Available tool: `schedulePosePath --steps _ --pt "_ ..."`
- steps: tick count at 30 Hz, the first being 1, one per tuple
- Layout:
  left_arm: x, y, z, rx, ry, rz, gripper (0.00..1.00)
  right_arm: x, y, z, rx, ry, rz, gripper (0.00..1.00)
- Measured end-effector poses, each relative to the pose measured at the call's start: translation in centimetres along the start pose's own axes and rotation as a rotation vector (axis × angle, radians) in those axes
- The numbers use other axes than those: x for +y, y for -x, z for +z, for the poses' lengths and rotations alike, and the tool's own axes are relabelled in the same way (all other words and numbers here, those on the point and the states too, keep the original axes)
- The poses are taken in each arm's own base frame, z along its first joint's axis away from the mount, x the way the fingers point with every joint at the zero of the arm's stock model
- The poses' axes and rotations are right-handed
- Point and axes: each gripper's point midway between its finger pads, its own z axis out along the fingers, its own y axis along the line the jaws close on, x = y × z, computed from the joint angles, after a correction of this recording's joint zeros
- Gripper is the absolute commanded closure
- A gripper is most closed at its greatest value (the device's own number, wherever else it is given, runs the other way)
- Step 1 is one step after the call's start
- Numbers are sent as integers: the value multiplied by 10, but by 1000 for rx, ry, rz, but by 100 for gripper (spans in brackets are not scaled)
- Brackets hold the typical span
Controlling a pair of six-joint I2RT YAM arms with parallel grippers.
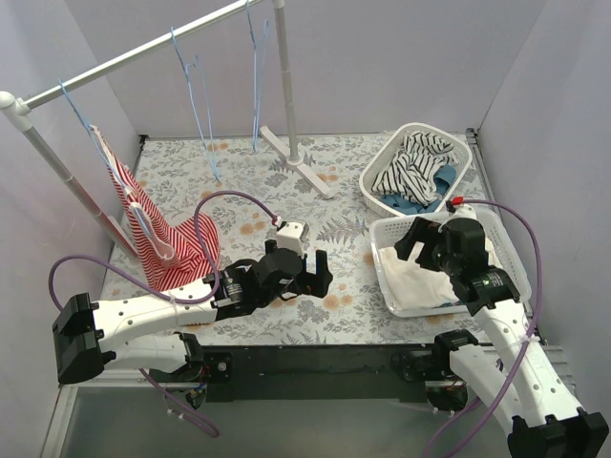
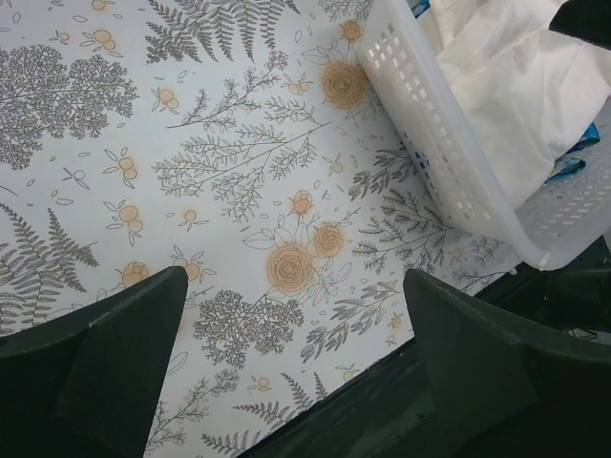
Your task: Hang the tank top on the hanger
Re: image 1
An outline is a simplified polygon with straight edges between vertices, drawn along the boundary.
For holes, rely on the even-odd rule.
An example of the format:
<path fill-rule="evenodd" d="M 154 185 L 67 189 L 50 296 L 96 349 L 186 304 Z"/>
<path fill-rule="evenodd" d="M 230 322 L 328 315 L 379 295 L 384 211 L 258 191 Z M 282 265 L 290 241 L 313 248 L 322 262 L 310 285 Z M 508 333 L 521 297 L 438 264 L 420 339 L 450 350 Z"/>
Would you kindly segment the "black white striped tank top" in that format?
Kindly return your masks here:
<path fill-rule="evenodd" d="M 435 200 L 434 174 L 444 165 L 454 167 L 456 163 L 455 148 L 447 138 L 412 131 L 403 134 L 390 164 L 376 174 L 371 191 L 380 197 L 400 195 L 406 200 L 429 205 Z"/>

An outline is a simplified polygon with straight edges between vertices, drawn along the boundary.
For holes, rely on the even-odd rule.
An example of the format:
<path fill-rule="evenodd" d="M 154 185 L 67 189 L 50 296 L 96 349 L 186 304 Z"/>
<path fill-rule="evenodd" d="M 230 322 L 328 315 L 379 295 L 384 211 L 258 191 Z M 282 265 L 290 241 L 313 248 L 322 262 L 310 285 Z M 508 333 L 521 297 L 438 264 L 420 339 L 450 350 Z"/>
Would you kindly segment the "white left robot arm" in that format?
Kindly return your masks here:
<path fill-rule="evenodd" d="M 179 327 L 248 316 L 277 299 L 322 299 L 332 280 L 326 251 L 317 251 L 309 272 L 306 255 L 269 239 L 259 260 L 238 260 L 166 292 L 96 302 L 76 294 L 60 306 L 52 325 L 57 380 L 76 385 L 107 368 L 150 368 L 194 381 L 206 365 L 204 354 Z"/>

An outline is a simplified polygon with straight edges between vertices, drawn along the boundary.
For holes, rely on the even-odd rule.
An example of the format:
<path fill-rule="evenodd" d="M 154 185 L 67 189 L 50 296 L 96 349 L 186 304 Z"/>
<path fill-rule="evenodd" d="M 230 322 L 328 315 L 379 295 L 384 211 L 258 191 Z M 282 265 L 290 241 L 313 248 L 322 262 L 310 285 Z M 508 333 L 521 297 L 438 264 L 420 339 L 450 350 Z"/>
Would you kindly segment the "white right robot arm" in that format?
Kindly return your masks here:
<path fill-rule="evenodd" d="M 407 260 L 422 245 L 416 264 L 446 274 L 457 298 L 490 339 L 502 367 L 486 360 L 467 331 L 435 339 L 433 371 L 458 377 L 487 407 L 507 435 L 514 457 L 595 457 L 609 434 L 599 412 L 587 412 L 557 374 L 530 332 L 520 295 L 509 274 L 490 263 L 479 221 L 450 218 L 444 223 L 417 217 L 394 245 Z"/>

